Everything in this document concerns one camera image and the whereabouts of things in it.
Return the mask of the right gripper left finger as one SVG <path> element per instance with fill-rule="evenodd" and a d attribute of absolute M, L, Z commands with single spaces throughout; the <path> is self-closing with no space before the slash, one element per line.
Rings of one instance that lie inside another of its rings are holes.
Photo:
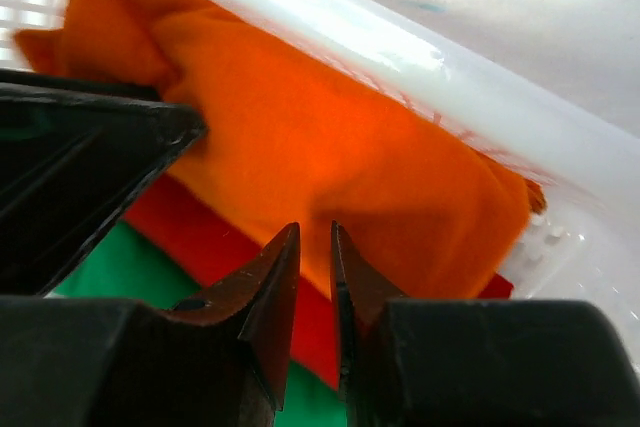
<path fill-rule="evenodd" d="M 300 226 L 285 225 L 251 261 L 168 311 L 219 333 L 275 411 L 284 407 L 300 272 Z"/>

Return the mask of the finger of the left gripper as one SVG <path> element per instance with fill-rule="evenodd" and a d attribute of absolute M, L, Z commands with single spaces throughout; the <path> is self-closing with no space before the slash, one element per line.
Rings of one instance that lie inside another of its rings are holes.
<path fill-rule="evenodd" d="M 2 70 L 2 294 L 53 290 L 206 131 L 150 87 Z"/>

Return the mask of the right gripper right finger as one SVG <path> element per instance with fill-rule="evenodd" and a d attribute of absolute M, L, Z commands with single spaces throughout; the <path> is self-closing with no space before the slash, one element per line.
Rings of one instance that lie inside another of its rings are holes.
<path fill-rule="evenodd" d="M 361 254 L 346 228 L 331 224 L 331 298 L 336 328 L 338 392 L 345 400 L 356 378 L 370 328 L 385 302 L 405 293 Z"/>

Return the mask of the orange t shirt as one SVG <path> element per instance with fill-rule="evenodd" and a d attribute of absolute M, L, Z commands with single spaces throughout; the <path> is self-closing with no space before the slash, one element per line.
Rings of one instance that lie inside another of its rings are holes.
<path fill-rule="evenodd" d="M 472 298 L 546 206 L 541 188 L 209 0 L 69 0 L 14 42 L 47 75 L 151 86 L 208 135 L 170 175 L 258 242 L 301 229 L 330 289 L 329 230 L 416 297 Z"/>

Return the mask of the white plastic basket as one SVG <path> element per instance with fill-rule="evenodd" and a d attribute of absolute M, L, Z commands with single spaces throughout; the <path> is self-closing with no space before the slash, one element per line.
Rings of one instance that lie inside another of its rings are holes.
<path fill-rule="evenodd" d="M 1 63 L 34 70 L 13 36 L 62 26 L 69 0 L 1 0 Z M 639 140 L 473 52 L 449 10 L 435 28 L 399 0 L 209 0 L 537 184 L 543 212 L 502 261 L 517 298 L 580 299 L 639 356 Z"/>

